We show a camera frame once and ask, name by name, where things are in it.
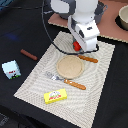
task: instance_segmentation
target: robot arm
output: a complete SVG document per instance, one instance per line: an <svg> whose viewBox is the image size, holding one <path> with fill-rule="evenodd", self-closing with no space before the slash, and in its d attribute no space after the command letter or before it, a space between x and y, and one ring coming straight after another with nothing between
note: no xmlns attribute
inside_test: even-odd
<svg viewBox="0 0 128 128"><path fill-rule="evenodd" d="M84 52L96 49L100 34L94 20L98 0L49 0L59 14L68 13L68 29Z"/></svg>

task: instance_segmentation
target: metal fork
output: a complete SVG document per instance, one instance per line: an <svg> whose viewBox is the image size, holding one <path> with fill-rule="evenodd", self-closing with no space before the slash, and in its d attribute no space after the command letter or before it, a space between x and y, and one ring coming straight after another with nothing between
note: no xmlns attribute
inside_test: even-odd
<svg viewBox="0 0 128 128"><path fill-rule="evenodd" d="M60 79L58 76L52 74L51 72L45 72L45 76L47 78L52 79L52 80L60 80L60 81L62 81L64 83L66 83L66 84L72 85L72 86L77 87L77 88L82 89L82 90L86 89L86 87L84 85L75 83L75 82L67 80L67 79Z"/></svg>

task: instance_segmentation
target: butter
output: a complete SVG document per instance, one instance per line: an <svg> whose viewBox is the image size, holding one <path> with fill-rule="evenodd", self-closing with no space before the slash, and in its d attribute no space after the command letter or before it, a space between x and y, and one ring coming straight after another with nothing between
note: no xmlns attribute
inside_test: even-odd
<svg viewBox="0 0 128 128"><path fill-rule="evenodd" d="M44 100L46 104L53 103L59 100L67 99L67 93L65 89L56 90L53 92L45 93Z"/></svg>

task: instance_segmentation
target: black table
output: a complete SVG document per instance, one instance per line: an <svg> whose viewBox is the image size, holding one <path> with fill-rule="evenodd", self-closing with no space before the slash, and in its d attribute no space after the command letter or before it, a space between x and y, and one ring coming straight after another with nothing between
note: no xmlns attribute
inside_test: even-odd
<svg viewBox="0 0 128 128"><path fill-rule="evenodd" d="M42 0L22 0L14 6L34 8ZM13 95L50 46L42 23L42 9L9 9L0 15L0 65L16 60L21 76L9 80L0 68L0 105L19 114L31 117L52 128L78 128L55 115L41 110ZM48 24L53 13L44 16L48 32L54 40L59 31L68 29ZM103 91L92 128L128 127L128 44L98 37L98 40L115 45L114 54L103 86ZM36 55L38 61L20 53L21 49Z"/></svg>

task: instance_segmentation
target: beige placemat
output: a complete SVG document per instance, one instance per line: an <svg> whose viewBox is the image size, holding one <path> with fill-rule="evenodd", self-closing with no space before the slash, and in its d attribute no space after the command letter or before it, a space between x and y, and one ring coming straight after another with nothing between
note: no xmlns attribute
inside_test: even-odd
<svg viewBox="0 0 128 128"><path fill-rule="evenodd" d="M67 52L74 52L72 35L59 32L54 42ZM41 60L35 66L31 74L14 94L15 97L24 100L36 107L48 111L64 120L67 120L81 128L91 128L99 98L105 82L109 64L115 46L98 41L99 51L85 54L85 56L98 59L98 63L83 60L85 71L73 81L86 86L86 90L80 90L61 81L53 81L45 77L45 71L58 75L56 71L57 61L65 56L53 45L50 45ZM43 94L65 88L67 99L46 105Z"/></svg>

